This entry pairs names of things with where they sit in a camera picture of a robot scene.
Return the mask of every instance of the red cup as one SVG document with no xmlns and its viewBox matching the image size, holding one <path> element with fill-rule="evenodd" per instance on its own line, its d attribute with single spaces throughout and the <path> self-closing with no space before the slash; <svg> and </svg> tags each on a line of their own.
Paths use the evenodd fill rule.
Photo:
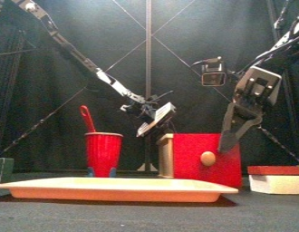
<svg viewBox="0 0 299 232">
<path fill-rule="evenodd" d="M 85 134 L 88 167 L 93 169 L 95 176 L 108 178 L 111 171 L 117 169 L 123 146 L 121 134 L 91 132 Z"/>
</svg>

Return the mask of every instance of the white tray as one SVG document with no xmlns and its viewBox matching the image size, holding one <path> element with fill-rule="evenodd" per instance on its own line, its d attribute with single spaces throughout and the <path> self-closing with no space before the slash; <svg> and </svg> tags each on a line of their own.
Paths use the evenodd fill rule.
<svg viewBox="0 0 299 232">
<path fill-rule="evenodd" d="M 15 198 L 215 202 L 239 190 L 191 179 L 53 178 L 0 184 Z"/>
</svg>

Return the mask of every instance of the red box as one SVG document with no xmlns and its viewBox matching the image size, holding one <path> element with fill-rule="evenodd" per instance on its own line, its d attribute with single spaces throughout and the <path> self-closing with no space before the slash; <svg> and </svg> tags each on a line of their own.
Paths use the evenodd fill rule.
<svg viewBox="0 0 299 232">
<path fill-rule="evenodd" d="M 198 179 L 231 187 L 242 186 L 240 146 L 219 153 L 220 134 L 167 134 L 159 140 L 160 175 L 176 179 Z M 215 164 L 206 166 L 202 154 L 215 154 Z"/>
</svg>

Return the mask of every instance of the dark floor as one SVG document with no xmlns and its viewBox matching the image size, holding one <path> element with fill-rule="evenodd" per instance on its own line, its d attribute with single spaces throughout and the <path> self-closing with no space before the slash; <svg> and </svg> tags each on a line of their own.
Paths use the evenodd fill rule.
<svg viewBox="0 0 299 232">
<path fill-rule="evenodd" d="M 21 173 L 12 180 L 69 176 L 79 173 Z M 20 199 L 0 189 L 0 232 L 299 231 L 299 195 L 251 192 L 243 180 L 240 193 L 215 203 Z"/>
</svg>

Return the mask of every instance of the black backdrop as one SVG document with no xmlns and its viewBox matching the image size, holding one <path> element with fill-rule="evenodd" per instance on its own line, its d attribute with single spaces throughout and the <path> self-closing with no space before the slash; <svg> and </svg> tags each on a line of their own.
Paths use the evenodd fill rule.
<svg viewBox="0 0 299 232">
<path fill-rule="evenodd" d="M 291 18 L 299 13 L 298 2 L 292 5 Z M 145 95 L 147 1 L 40 0 L 36 3 L 48 11 L 60 33 L 81 53 L 133 93 Z M 87 128 L 79 111 L 84 104 L 93 115 L 97 130 L 124 135 L 119 169 L 136 170 L 144 163 L 148 144 L 136 137 L 140 121 L 120 111 L 124 99 L 59 51 L 39 23 L 27 15 L 17 14 L 17 17 L 20 20 L 5 17 L 5 23 L 12 21 L 16 28 L 25 29 L 27 39 L 39 49 L 21 56 L 3 147 L 85 86 L 89 90 L 81 91 L 4 156 L 16 159 L 16 170 L 85 169 Z M 152 32 L 151 89 L 159 95 L 175 91 L 163 98 L 161 104 L 172 102 L 176 106 L 176 132 L 220 132 L 234 85 L 227 83 L 216 89 L 203 87 L 200 77 L 188 65 L 222 56 L 228 69 L 238 71 L 271 49 L 275 41 L 267 1 L 153 0 Z M 299 63 L 295 74 L 292 84 L 299 106 Z M 283 89 L 263 127 L 295 150 Z M 149 146 L 151 160 L 157 167 L 155 138 Z M 259 129 L 251 129 L 244 135 L 240 148 L 244 172 L 248 165 L 298 164 Z"/>
</svg>

